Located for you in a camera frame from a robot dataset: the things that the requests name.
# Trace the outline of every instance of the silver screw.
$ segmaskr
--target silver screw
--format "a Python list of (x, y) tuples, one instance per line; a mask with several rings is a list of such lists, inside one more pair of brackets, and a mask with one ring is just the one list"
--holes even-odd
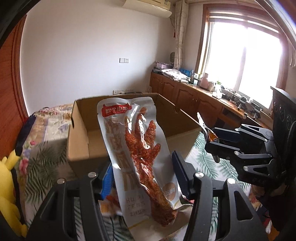
[(57, 180), (57, 184), (63, 184), (63, 183), (65, 183), (65, 179), (63, 179), (63, 178), (59, 178), (59, 179)]
[(195, 176), (201, 178), (204, 177), (204, 174), (202, 172), (197, 172)]
[(96, 173), (95, 173), (95, 172), (90, 172), (90, 173), (88, 174), (88, 177), (89, 177), (89, 178), (94, 178), (94, 177), (96, 177)]
[(234, 180), (233, 178), (228, 178), (228, 179), (227, 179), (227, 182), (228, 182), (229, 184), (235, 184), (235, 180)]

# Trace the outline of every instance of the stuffed toy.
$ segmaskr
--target stuffed toy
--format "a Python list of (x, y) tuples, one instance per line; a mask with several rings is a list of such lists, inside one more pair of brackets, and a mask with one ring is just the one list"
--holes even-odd
[(2, 214), (17, 236), (27, 236), (27, 226), (20, 223), (20, 212), (15, 205), (14, 185), (10, 170), (20, 157), (12, 151), (0, 161), (0, 215)]

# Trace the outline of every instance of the red logo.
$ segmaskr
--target red logo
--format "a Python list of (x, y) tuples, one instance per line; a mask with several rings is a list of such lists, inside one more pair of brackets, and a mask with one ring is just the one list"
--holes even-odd
[(105, 106), (105, 104), (104, 104), (103, 108), (102, 108), (102, 116), (107, 117), (107, 116), (114, 115), (114, 114), (123, 114), (127, 110), (131, 110), (131, 106), (128, 103), (116, 104), (113, 106)]

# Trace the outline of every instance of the plastic bag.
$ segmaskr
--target plastic bag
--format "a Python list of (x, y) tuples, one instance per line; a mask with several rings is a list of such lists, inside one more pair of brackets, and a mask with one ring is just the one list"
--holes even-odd
[(152, 98), (104, 99), (97, 111), (127, 226), (151, 217), (172, 223), (181, 206), (178, 184)]

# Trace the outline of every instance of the cabinet door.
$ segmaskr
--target cabinet door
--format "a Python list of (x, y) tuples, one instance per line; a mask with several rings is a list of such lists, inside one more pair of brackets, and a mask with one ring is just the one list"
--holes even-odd
[(152, 93), (159, 93), (162, 75), (151, 73), (150, 86)]
[(161, 95), (169, 101), (172, 101), (176, 86), (177, 82), (164, 76), (161, 83)]
[(205, 124), (208, 127), (213, 128), (218, 118), (218, 115), (222, 110), (222, 105), (218, 101), (212, 99), (209, 96), (201, 95), (198, 101), (197, 110), (200, 113)]
[(194, 89), (184, 84), (179, 84), (175, 105), (192, 118), (197, 120), (197, 93)]

